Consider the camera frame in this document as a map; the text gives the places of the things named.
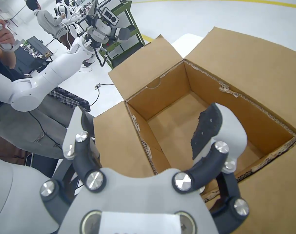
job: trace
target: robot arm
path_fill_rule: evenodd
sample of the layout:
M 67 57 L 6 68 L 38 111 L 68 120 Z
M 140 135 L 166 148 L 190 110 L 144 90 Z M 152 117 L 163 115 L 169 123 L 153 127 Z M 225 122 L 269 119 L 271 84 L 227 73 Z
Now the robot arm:
M 248 217 L 234 173 L 223 172 L 228 157 L 234 159 L 246 145 L 245 131 L 228 108 L 212 104 L 201 113 L 192 138 L 194 158 L 212 145 L 185 172 L 172 168 L 153 177 L 131 178 L 102 168 L 90 142 L 92 131 L 85 111 L 76 107 L 62 147 L 66 159 L 52 179 L 0 160 L 0 234 L 57 229 L 58 234 L 229 234 Z M 238 145 L 223 141 L 230 139 Z M 67 184 L 74 171 L 84 184 L 75 198 Z M 208 210 L 198 188 L 214 178 L 221 198 Z
M 214 103 L 201 113 L 191 142 L 195 161 L 191 169 L 168 169 L 149 178 L 130 178 L 102 168 L 89 147 L 91 130 L 83 114 L 75 109 L 63 152 L 84 187 L 70 206 L 63 205 L 59 234 L 73 229 L 99 234 L 228 234 L 247 218 L 249 207 L 240 196 L 235 175 L 224 172 L 229 158 L 236 160 L 246 147 L 246 133 L 227 107 Z M 224 140 L 232 142 L 228 146 Z M 199 159 L 207 144 L 209 152 Z M 213 179 L 221 199 L 208 210 L 198 190 Z M 58 203 L 63 191 L 56 191 L 59 184 L 54 178 L 46 183 L 54 188 L 42 200 L 55 218 L 56 208 L 50 205 Z
M 51 90 L 75 74 L 82 63 L 93 56 L 94 51 L 88 51 L 82 42 L 83 38 L 75 40 L 69 53 L 59 56 L 33 78 L 11 82 L 0 74 L 0 101 L 18 111 L 37 108 Z
M 101 36 L 98 34 L 90 35 L 88 31 L 76 38 L 69 52 L 59 56 L 37 76 L 11 82 L 0 74 L 0 101 L 10 104 L 18 111 L 34 110 L 50 91 L 75 74 L 83 62 L 93 59 L 95 54 L 100 61 L 97 49 L 100 48 L 101 44 L 108 42 L 107 36 L 113 30 L 112 27 L 104 24 L 100 18 L 97 18 L 97 24 L 106 27 L 106 31 L 101 32 Z M 2 49 L 11 50 L 12 46 L 3 45 Z
M 65 19 L 62 20 L 62 22 L 65 25 L 68 25 L 70 23 L 74 23 L 78 20 L 82 19 L 82 16 L 78 13 L 78 12 L 74 12 L 73 15 L 70 14 L 70 8 L 63 3 L 57 3 L 57 11 L 59 13 L 59 15 L 61 15 L 62 13 L 65 14 Z

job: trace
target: yellow floor line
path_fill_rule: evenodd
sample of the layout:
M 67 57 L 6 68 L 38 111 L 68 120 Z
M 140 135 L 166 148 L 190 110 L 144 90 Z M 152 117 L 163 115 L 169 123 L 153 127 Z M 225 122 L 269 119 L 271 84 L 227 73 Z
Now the yellow floor line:
M 265 4 L 271 4 L 271 5 L 296 8 L 296 4 L 279 2 L 279 1 L 266 1 L 266 0 L 151 0 L 151 1 L 136 1 L 133 3 L 161 2 L 161 1 L 244 1 L 244 2 L 265 3 Z
M 148 36 L 146 36 L 146 35 L 141 34 L 141 36 L 143 37 L 144 40 L 146 40 L 146 41 L 148 41 L 148 42 L 151 42 L 151 41 L 153 40 L 153 38 L 148 37 Z

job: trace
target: metal screw head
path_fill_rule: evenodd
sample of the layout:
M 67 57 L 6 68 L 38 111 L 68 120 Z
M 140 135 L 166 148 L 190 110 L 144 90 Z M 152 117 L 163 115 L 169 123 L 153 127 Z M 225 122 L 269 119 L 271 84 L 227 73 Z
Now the metal screw head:
M 236 167 L 235 161 L 225 162 L 225 168 L 227 170 L 233 170 Z
M 86 214 L 82 219 L 81 231 L 82 234 L 97 234 L 100 229 L 101 222 L 100 211 L 92 211 Z
M 82 131 L 82 133 L 76 134 L 75 140 L 77 142 L 81 143 L 81 142 L 85 141 L 87 137 L 88 137 L 88 133 L 86 131 Z
M 180 217 L 180 227 L 182 229 L 182 234 L 196 234 L 196 223 L 194 219 L 185 212 L 177 212 L 176 215 Z
M 214 146 L 222 154 L 227 154 L 229 152 L 228 145 L 223 141 L 215 142 Z
M 249 214 L 249 206 L 242 198 L 238 198 L 235 201 L 234 208 L 236 209 L 237 214 L 241 216 L 247 216 Z
M 205 186 L 201 187 L 201 188 L 199 189 L 199 194 L 202 194 L 202 193 L 204 192 L 204 190 L 205 190 Z
M 175 186 L 181 191 L 191 189 L 191 179 L 188 174 L 179 172 L 174 176 Z
M 102 183 L 103 183 L 103 175 L 99 171 L 92 172 L 86 180 L 86 184 L 89 190 L 96 190 L 100 188 Z
M 66 147 L 64 149 L 63 153 L 66 156 L 72 156 L 72 155 L 74 155 L 74 145 L 69 145 L 69 147 Z
M 46 181 L 40 190 L 42 196 L 50 196 L 54 191 L 54 183 L 51 180 Z

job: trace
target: hand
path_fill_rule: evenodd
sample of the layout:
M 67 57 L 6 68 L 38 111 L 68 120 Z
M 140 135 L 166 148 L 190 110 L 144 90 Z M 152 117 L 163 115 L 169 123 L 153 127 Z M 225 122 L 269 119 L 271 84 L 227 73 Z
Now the hand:
M 6 28 L 6 22 L 0 20 L 0 24 L 3 25 L 3 29 L 0 30 L 0 44 L 11 44 L 13 45 L 15 40 L 13 34 Z

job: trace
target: black rubber pad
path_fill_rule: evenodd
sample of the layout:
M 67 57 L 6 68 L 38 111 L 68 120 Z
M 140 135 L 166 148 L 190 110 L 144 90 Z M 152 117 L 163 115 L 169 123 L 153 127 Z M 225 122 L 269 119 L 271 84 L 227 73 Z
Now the black rubber pad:
M 128 28 L 121 28 L 119 32 L 119 39 L 126 41 L 130 38 L 130 30 Z
M 210 139 L 216 136 L 222 126 L 223 117 L 215 103 L 200 113 L 199 123 L 191 139 L 192 159 L 194 160 Z

